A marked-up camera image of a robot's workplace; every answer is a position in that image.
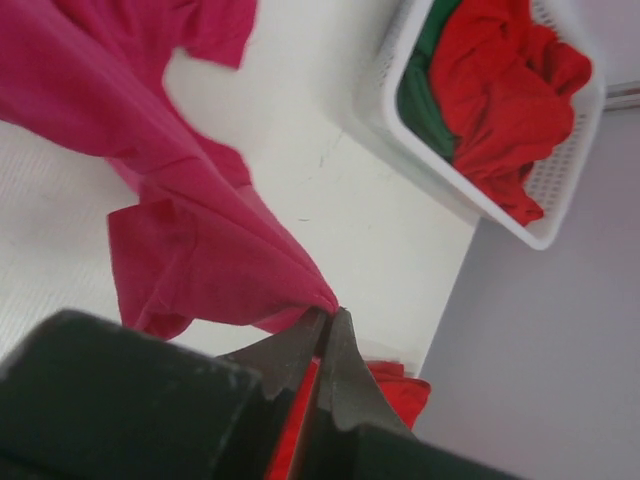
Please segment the white plastic laundry basket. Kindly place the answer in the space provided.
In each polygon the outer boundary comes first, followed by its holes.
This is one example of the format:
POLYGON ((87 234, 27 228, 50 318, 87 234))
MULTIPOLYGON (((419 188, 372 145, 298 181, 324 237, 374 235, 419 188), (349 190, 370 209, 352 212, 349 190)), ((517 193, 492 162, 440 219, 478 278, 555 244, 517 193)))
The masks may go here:
POLYGON ((568 1, 402 1, 355 101, 404 176, 544 250, 586 165, 605 82, 568 1))

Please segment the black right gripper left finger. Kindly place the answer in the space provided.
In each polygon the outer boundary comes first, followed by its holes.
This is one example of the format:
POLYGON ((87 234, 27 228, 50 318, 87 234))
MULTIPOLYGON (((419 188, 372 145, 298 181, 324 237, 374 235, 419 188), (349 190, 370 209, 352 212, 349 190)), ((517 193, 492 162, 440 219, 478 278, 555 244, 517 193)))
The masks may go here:
POLYGON ((210 357, 78 311, 1 361, 5 479, 263 479, 325 317, 210 357))

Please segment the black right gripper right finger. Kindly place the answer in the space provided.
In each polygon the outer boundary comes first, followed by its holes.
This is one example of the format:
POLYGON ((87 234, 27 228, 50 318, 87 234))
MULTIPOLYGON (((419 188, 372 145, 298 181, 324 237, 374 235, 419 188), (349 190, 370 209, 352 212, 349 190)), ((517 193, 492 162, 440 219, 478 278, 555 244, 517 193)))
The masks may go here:
POLYGON ((393 411, 363 360, 351 314, 326 324, 323 356, 312 389, 297 479, 511 479, 417 439, 393 411))

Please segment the pink t shirt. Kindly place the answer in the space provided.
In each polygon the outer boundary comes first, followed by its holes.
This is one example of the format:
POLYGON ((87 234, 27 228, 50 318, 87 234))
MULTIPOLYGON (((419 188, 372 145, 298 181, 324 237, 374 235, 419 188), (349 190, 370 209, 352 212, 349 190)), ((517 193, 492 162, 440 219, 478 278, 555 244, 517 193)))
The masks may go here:
POLYGON ((173 51, 236 69, 253 1, 5 1, 1 117, 104 158, 137 193, 108 217, 122 322, 171 339, 196 319, 276 333, 333 314, 319 269, 241 155, 196 132, 163 86, 173 51))

